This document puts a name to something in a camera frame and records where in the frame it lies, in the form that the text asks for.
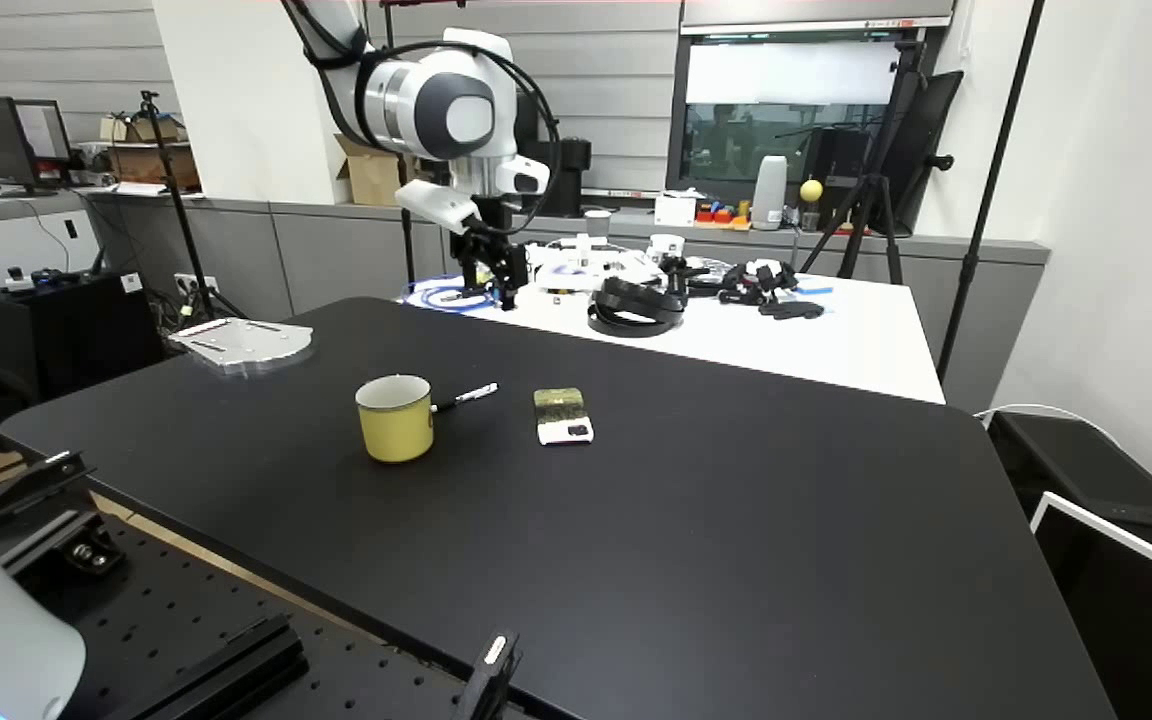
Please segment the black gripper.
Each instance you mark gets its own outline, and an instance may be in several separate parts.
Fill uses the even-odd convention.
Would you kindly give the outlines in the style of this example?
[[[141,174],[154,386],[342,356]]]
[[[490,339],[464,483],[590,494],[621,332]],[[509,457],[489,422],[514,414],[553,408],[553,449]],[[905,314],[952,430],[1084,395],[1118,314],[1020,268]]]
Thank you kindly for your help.
[[[499,309],[512,314],[520,305],[520,291],[527,290],[524,249],[512,243],[499,230],[466,223],[464,231],[451,236],[451,262],[464,274],[466,296],[483,296],[490,274],[499,290]]]

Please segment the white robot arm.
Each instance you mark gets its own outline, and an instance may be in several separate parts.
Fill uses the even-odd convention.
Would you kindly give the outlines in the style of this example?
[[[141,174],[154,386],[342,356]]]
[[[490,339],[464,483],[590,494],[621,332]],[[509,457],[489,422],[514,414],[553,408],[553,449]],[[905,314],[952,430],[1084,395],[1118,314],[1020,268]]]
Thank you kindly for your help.
[[[512,43],[480,27],[377,43],[349,0],[279,0],[279,9],[340,137],[449,174],[402,180],[394,203],[451,236],[466,291],[480,291],[476,274],[489,268],[489,291],[512,309],[527,284],[527,254],[512,240],[509,201],[541,201],[557,174],[557,161],[534,161],[514,141],[520,102],[533,102],[542,126],[557,117]]]

